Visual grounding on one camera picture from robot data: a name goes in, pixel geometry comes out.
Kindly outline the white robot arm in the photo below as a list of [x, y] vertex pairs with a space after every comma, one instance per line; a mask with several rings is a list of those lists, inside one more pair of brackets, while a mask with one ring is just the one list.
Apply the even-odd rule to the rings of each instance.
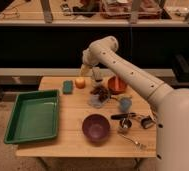
[[117, 50], [113, 36], [96, 40], [83, 51], [83, 64], [107, 66], [157, 114], [156, 171], [189, 171], [189, 88], [172, 88], [118, 56]]

